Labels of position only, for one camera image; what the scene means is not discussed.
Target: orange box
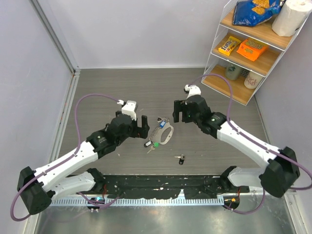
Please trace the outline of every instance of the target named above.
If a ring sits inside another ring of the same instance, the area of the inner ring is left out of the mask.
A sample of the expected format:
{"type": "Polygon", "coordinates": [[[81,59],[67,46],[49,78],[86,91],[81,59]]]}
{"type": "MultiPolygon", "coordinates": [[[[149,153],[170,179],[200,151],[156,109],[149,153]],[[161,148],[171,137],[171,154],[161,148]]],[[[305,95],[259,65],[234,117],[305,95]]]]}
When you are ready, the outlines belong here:
{"type": "Polygon", "coordinates": [[[240,44],[237,52],[251,61],[256,61],[268,48],[267,44],[248,38],[240,44]]]}

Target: wall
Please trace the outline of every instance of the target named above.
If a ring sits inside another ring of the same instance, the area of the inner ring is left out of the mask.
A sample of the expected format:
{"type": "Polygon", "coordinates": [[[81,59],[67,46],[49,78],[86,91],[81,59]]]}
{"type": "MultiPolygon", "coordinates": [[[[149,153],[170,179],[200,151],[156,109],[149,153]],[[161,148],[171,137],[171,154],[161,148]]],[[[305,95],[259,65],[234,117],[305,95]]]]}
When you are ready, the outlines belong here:
{"type": "MultiPolygon", "coordinates": [[[[256,94],[259,107],[273,144],[289,146],[298,161],[312,170],[312,16],[294,43],[256,94]]],[[[297,186],[311,179],[301,171],[297,186]]],[[[312,221],[312,191],[299,192],[307,217],[312,221]]]]}
{"type": "Polygon", "coordinates": [[[49,0],[80,68],[204,67],[228,0],[49,0]]]}
{"type": "MultiPolygon", "coordinates": [[[[20,170],[47,163],[70,72],[29,1],[1,0],[0,22],[0,227],[19,234],[9,210],[20,170]]],[[[16,216],[26,212],[19,201],[16,216]]]]}

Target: shiny floor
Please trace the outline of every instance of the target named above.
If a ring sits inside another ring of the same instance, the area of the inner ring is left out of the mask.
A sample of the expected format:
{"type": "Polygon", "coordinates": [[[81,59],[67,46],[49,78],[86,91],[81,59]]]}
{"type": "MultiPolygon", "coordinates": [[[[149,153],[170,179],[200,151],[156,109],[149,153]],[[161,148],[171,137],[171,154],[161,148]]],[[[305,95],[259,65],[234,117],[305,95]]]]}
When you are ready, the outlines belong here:
{"type": "MultiPolygon", "coordinates": [[[[202,75],[204,69],[95,69],[80,74],[74,104],[83,95],[103,93],[117,99],[134,100],[138,103],[137,115],[147,115],[150,132],[157,126],[157,117],[172,120],[174,100],[186,99],[186,84],[202,75]]],[[[229,99],[216,91],[197,83],[202,96],[212,111],[226,114],[229,99]]],[[[89,97],[78,109],[78,122],[82,139],[92,132],[103,129],[115,116],[120,106],[103,97],[89,97]]],[[[234,102],[231,119],[241,128],[265,140],[260,117],[252,99],[247,107],[234,102]]],[[[231,165],[243,168],[257,167],[247,156],[227,143],[203,134],[193,123],[173,123],[172,139],[147,154],[144,139],[127,139],[116,151],[101,160],[82,167],[97,167],[102,173],[112,174],[220,174],[231,165]],[[175,156],[184,154],[182,166],[175,156]]],[[[67,123],[60,156],[77,146],[77,133],[73,111],[67,123]]]]}
{"type": "MultiPolygon", "coordinates": [[[[261,197],[241,196],[239,209],[254,209],[261,197]]],[[[271,196],[249,215],[221,206],[111,207],[98,213],[83,207],[50,207],[35,234],[294,234],[285,207],[283,199],[271,196]]]]}

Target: yellow candy package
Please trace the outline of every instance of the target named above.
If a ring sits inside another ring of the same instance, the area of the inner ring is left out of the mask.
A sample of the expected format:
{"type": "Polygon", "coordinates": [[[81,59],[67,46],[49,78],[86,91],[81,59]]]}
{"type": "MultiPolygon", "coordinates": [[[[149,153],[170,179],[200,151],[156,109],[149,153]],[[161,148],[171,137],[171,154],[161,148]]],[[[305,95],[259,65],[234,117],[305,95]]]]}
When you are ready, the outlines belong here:
{"type": "Polygon", "coordinates": [[[237,47],[240,43],[241,41],[239,39],[230,36],[229,39],[224,43],[224,45],[218,50],[220,53],[229,56],[230,53],[235,49],[235,47],[237,47]]]}

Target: shelf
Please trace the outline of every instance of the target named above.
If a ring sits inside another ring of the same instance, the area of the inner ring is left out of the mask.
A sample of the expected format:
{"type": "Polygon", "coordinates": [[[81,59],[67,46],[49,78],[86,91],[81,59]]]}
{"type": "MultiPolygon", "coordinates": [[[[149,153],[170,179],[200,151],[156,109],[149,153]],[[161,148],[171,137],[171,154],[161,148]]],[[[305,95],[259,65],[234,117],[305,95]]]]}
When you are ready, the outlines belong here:
{"type": "MultiPolygon", "coordinates": [[[[225,77],[225,67],[220,65],[216,65],[210,74],[218,74],[225,77]]],[[[254,90],[247,89],[244,85],[245,78],[243,76],[239,76],[237,80],[229,80],[229,83],[233,89],[233,99],[240,102],[243,105],[247,105],[248,101],[252,97],[254,90]]],[[[209,76],[203,80],[203,83],[208,85],[209,87],[225,94],[226,96],[230,96],[230,89],[228,85],[224,82],[224,80],[219,77],[209,76]]]]}
{"type": "Polygon", "coordinates": [[[240,33],[246,34],[249,37],[261,40],[267,44],[276,46],[282,50],[285,50],[289,45],[291,37],[281,37],[272,30],[272,23],[274,19],[270,19],[267,22],[264,22],[255,27],[247,26],[236,26],[233,25],[233,16],[235,8],[221,21],[221,25],[238,31],[240,33]]]}
{"type": "Polygon", "coordinates": [[[213,49],[213,54],[217,55],[225,60],[230,60],[238,65],[241,65],[245,67],[247,70],[252,70],[254,72],[257,72],[263,76],[266,76],[271,67],[274,65],[275,61],[277,60],[278,56],[280,55],[280,52],[271,50],[270,48],[265,51],[256,61],[251,61],[248,58],[245,58],[244,56],[240,55],[237,50],[239,46],[237,46],[230,54],[230,56],[227,56],[225,54],[222,54],[218,51],[218,48],[221,47],[229,38],[229,36],[233,36],[237,39],[240,39],[243,41],[244,39],[241,37],[238,37],[237,35],[228,33],[221,42],[216,46],[216,48],[213,49]]]}

